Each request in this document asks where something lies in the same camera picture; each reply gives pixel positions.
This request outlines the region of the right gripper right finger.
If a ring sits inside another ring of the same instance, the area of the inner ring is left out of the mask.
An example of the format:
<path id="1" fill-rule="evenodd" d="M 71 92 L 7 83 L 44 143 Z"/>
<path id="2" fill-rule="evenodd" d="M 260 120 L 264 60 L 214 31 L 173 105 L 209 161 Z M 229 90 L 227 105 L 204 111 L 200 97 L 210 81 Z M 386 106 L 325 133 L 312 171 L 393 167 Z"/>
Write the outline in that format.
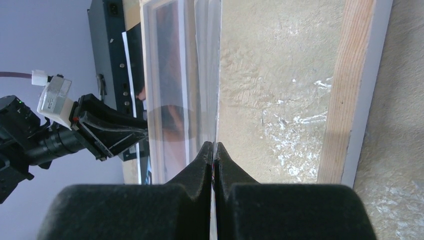
<path id="1" fill-rule="evenodd" d="M 222 143 L 214 160 L 220 240 L 374 240 L 359 196 L 340 184 L 259 183 Z"/>

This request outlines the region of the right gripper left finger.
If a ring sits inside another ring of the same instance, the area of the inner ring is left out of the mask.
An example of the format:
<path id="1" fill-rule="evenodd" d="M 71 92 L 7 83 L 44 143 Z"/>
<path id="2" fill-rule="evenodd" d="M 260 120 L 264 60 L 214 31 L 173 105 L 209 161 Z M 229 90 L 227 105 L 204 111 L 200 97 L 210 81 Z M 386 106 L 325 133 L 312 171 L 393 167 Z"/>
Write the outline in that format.
<path id="1" fill-rule="evenodd" d="M 165 184 L 65 187 L 43 220 L 39 240 L 207 240 L 213 144 Z"/>

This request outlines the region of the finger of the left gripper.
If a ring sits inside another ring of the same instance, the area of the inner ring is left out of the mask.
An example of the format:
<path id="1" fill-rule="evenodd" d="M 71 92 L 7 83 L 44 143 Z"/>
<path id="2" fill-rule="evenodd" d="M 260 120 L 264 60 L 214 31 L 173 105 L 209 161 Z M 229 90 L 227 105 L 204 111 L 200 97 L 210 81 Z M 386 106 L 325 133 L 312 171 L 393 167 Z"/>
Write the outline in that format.
<path id="1" fill-rule="evenodd" d="M 100 161 L 149 139 L 147 121 L 122 114 L 93 94 L 73 102 L 69 120 L 76 139 Z"/>

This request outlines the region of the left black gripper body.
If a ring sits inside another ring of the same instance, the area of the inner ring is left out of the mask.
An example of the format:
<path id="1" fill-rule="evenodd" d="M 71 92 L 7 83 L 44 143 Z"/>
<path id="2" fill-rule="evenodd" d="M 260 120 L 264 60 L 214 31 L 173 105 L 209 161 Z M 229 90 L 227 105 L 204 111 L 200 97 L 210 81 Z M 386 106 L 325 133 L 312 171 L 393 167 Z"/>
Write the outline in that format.
<path id="1" fill-rule="evenodd" d="M 3 203 L 24 180 L 32 180 L 30 166 L 49 169 L 53 160 L 85 147 L 75 132 L 40 118 L 15 95 L 0 99 L 0 201 Z"/>

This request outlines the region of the wooden picture frame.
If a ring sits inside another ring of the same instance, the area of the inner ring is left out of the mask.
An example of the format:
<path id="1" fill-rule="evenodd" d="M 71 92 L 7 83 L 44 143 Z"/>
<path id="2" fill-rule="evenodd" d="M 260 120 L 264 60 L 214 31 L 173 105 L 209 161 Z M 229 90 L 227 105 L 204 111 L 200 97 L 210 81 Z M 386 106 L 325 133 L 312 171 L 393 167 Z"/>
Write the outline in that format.
<path id="1" fill-rule="evenodd" d="M 217 142 L 260 183 L 352 187 L 390 0 L 221 0 Z"/>

